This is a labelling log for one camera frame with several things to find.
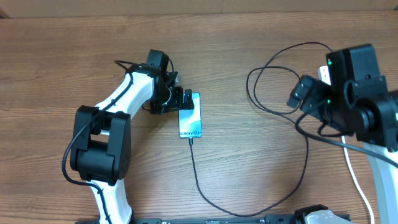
smartphone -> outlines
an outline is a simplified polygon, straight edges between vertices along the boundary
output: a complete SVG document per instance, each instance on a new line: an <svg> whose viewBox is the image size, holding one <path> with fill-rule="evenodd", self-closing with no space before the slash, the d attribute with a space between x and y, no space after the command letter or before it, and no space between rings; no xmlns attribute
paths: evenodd
<svg viewBox="0 0 398 224"><path fill-rule="evenodd" d="M178 114L180 138L201 137L200 94L192 93L192 101L193 110L180 110Z"/></svg>

wooden surface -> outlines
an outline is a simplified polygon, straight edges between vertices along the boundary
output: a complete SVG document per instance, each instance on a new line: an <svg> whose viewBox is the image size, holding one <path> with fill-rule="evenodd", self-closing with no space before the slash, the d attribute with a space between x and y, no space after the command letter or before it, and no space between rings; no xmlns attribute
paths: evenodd
<svg viewBox="0 0 398 224"><path fill-rule="evenodd" d="M292 124L248 101L248 72L300 42L316 40L333 49L371 42L390 90L396 89L397 21L394 11L0 20L0 223L98 217L91 190L68 183L61 173L75 112L104 100L122 82L123 70L113 60L145 62L149 49L165 51L182 86L201 93L203 137L194 140L193 149L204 194L236 213L271 205L299 180L305 141ZM279 56L274 65L316 76L326 53L304 46ZM258 96L272 109L288 110L285 102L296 82L292 74L269 69L260 78ZM313 119L303 123L312 130L318 125ZM350 154L378 219L369 162ZM188 141L178 137L177 113L151 116L140 110L134 117L126 191L139 218L229 217L197 192ZM301 187L267 213L318 203L368 223L343 151L310 141Z"/></svg>
<svg viewBox="0 0 398 224"><path fill-rule="evenodd" d="M393 10L397 0L0 0L11 18Z"/></svg>

black cable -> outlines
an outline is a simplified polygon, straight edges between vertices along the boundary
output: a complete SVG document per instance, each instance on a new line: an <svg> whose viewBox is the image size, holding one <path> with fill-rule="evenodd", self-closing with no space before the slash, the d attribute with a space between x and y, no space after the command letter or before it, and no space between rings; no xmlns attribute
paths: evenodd
<svg viewBox="0 0 398 224"><path fill-rule="evenodd" d="M277 55L279 55L279 54L282 53L283 51L288 50L288 49L291 49L291 48L293 48L293 47L305 45L305 44L318 44L318 45L322 45L322 46L326 47L328 50L330 50L330 51L332 52L332 49L331 49L331 48L329 48L327 45L325 45L325 44L323 44L323 43L319 43L319 42L306 42L306 43L302 43L302 44L296 44L296 45L287 47L287 48L285 48L285 49L283 49L283 50L277 52L274 56L272 56L272 58L271 58L263 67L255 68L255 69L251 70L251 71L249 72L249 74L248 74L248 78L247 78L247 80L246 80L246 92L247 92L247 94L248 94L249 99L250 99L251 102L254 104L254 106L256 106L257 108L259 108L260 110L263 110L263 111L265 111L265 112L268 112L268 113L271 113L271 114L274 114L274 115L277 115L277 116L281 116L281 117L287 119L288 121L290 121L290 122L292 122L292 123L295 123L292 119L286 117L285 115L286 115L286 114L292 114L292 113L296 112L296 111L299 109L300 104L297 105L297 107L296 107L294 110L289 111L289 112L278 112L278 111L270 110L269 108L266 108L263 104L261 104L261 103L259 102L259 100L257 99L257 96L256 96L256 86L257 86L257 81L258 81L259 77L261 76L262 72L263 72L264 69L266 69L266 68L281 68L281 69L284 69L284 70L288 70L288 71L294 73L294 75L296 75L298 79L300 79L300 76L297 74L297 72L295 72L294 70L292 70L292 69L290 69L290 68L282 67L282 66L268 66L268 65L275 59L275 57L276 57ZM256 101L258 102L258 104L254 102L254 100L251 98L251 95L250 95L250 92L249 92L249 78L250 78L250 75L251 75L253 72L257 71L257 70L261 70L261 71L260 71L260 73L258 74L257 80L256 80L255 85L254 85L254 88L253 88L253 92L254 92L254 97L255 97ZM284 202L285 200L287 200L290 196L292 196L292 195L297 191L297 189L300 187L300 185L301 185L301 183L302 183L302 181L303 181L303 179L304 179L305 169L307 168L307 162L308 162L308 153L309 153L308 138L307 138L307 137L304 137L304 139L305 139L305 143L306 143L306 145L307 145L307 147L306 147L306 154L305 154L305 162L304 162L304 167L303 167L302 175L301 175L300 180L298 181L296 187L291 191L291 193L289 193L286 197L282 198L282 199L279 200L278 202L272 204L271 206L269 206L269 207L267 207L267 208L265 208L265 209L263 209L263 210L261 210L261 211L259 211L259 212L256 212L256 213L253 213L253 214L249 214L249 215L240 215L240 214L237 214L237 213L233 213L233 212L227 211L227 210L225 210L225 209L223 209L223 208L221 208L221 207L215 205L213 202L211 202L210 200L208 200L208 199L205 197L205 195L203 194L203 192L201 191L200 186L199 186L197 171L196 171L196 167L195 167L195 160L194 160L194 158L193 158L193 150L192 150L193 139L190 139L190 140L189 140L189 143L190 143L190 149L191 149L193 173L195 174L195 181L196 181L196 184L197 184L197 189L198 189L198 191L199 191L199 194L200 194L200 195L202 196L202 198L203 198L207 203L209 203L211 206L217 208L218 210L221 210L222 212L225 212L225 213L228 213L228 214L230 214L230 215L237 216L237 217L253 217L253 216L259 215L259 214L261 214L261 213L263 213L263 212L265 212L265 211L270 210L271 208L273 208L273 207L279 205L280 203L282 203L282 202Z"/></svg>
<svg viewBox="0 0 398 224"><path fill-rule="evenodd" d="M344 87L343 87L343 96L344 96L344 101L346 103L346 105L348 106L349 109L353 109L353 106L355 105L355 99L353 100L352 103L349 102L348 100L348 86L349 85L354 85L355 81L354 80L347 80L344 83Z"/></svg>
<svg viewBox="0 0 398 224"><path fill-rule="evenodd" d="M115 61L116 64L118 64L120 67L124 68L126 73L128 71L128 69L122 65L121 63L130 63L130 62L124 62L124 61ZM95 121L97 118L99 118L101 115L103 115L103 113L108 110L110 107L112 107L118 100L120 100L120 98L130 89L131 85L133 84L133 79L132 79L132 75L131 73L128 73L130 76L130 82L127 85L127 87L117 96L115 97L115 99L113 99L111 101L110 104L108 104L107 106L105 106L102 110L100 110L98 113L96 113L81 129L80 131L76 134L76 136L70 141L67 149L65 150L65 153L63 155L63 159L62 159L62 174L63 176L66 178L67 181L73 183L73 184L77 184L77 185L81 185L81 186L90 186L90 187L94 187L98 192L97 194L99 194L99 196L101 197L101 202L102 202L102 206L104 209L104 214L105 214L105 220L108 221L109 224L112 224L112 221L110 219L108 210L106 208L106 204L105 204L105 198L104 198L104 194L103 194L103 190L95 184L92 183L87 183L87 182L80 182L77 180L73 180L69 177L68 173L67 173L67 169L66 169L66 164L67 164L67 159L68 159L68 154L70 152L70 149L72 148L72 146L74 145L74 143L76 142L76 140L80 137L80 135L82 134L82 132L89 127L93 121Z"/></svg>
<svg viewBox="0 0 398 224"><path fill-rule="evenodd" d="M169 62L170 62L170 64L171 64L171 66L172 66L172 73L174 73L174 65L173 65L173 61L169 58Z"/></svg>
<svg viewBox="0 0 398 224"><path fill-rule="evenodd" d="M329 103L326 106L324 106L323 109L324 109L324 112L325 112L326 120L328 121L327 124L330 124L331 121L330 121L329 110L328 110L330 108L328 108L328 105L329 105Z"/></svg>
<svg viewBox="0 0 398 224"><path fill-rule="evenodd" d="M331 138L335 138L335 137L342 137L345 135L351 135L351 133L337 133L337 134L322 134L322 130L323 128L327 125L327 123L322 123L321 126L319 126L317 133L322 136L322 137L331 137Z"/></svg>
<svg viewBox="0 0 398 224"><path fill-rule="evenodd" d="M145 111L150 111L150 109L145 108L144 105L141 105L141 109L143 109Z"/></svg>
<svg viewBox="0 0 398 224"><path fill-rule="evenodd" d="M354 150L354 151L358 151L358 152L363 153L363 154L366 154L366 155L368 155L368 156L372 156L372 157L375 157L375 158L377 158L377 159L380 159L380 160L382 160L382 161L384 161L384 162L387 162L387 163L393 165L395 168L398 168L398 163L396 163L396 162L394 162L393 160L389 159L388 157L383 156L383 155L381 155L381 154L378 154L378 153L376 153L376 152L372 152L372 151L370 151L370 150L363 149L363 148L358 147L358 146L353 146L353 145L350 145L350 144L345 144L345 143L342 143L342 142L339 142L339 141L334 141L334 140L330 140L330 139L326 139L326 138L321 138L321 137L319 137L319 136L316 136L316 135L314 135L314 134L310 134L310 133L304 131L304 130L299 126L301 120L303 120L304 117L306 117L306 115L310 114L311 112L317 110L319 107L321 107L322 105L324 105L326 102L327 102L327 100L321 101L318 105L314 106L312 109L310 109L310 110L304 112L304 114L302 114L300 117L298 117L298 119L296 120L296 123L295 123L295 128L296 128L296 130L297 130L300 134L302 134L303 136L305 136L305 137L307 137L307 138L312 138L312 139L315 139L315 140L318 140L318 141L321 141L321 142L325 142L325 143L328 143L328 144L332 144L332 145L335 145L335 146L346 147L347 149L351 149L351 150Z"/></svg>

white cable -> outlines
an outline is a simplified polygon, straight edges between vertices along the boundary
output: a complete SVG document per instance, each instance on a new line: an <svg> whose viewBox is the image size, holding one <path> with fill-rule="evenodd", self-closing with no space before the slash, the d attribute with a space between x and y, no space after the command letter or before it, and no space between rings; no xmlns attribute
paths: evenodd
<svg viewBox="0 0 398 224"><path fill-rule="evenodd" d="M346 143L346 139L345 139L344 136L341 137L341 142L344 143L344 144ZM371 217L371 224L374 224L374 215L373 215L372 207L369 204L368 200L366 199L365 194L363 194L363 191L362 191L361 187L359 186L358 181L356 180L356 177L355 177L355 174L354 174L354 171L353 171L353 167L351 166L351 163L349 161L349 155L348 155L348 152L347 152L347 148L343 147L343 151L344 151L344 156L346 158L348 170L349 170L351 176L353 177L353 181L354 181L355 187L358 189L359 194L361 195L363 201L366 204L366 207L369 210L369 215Z"/></svg>
<svg viewBox="0 0 398 224"><path fill-rule="evenodd" d="M170 101L170 99L172 98L172 90L169 87L167 87L167 88L169 89L170 96L169 96L169 99L166 101L166 103L162 104L162 106L166 105Z"/></svg>

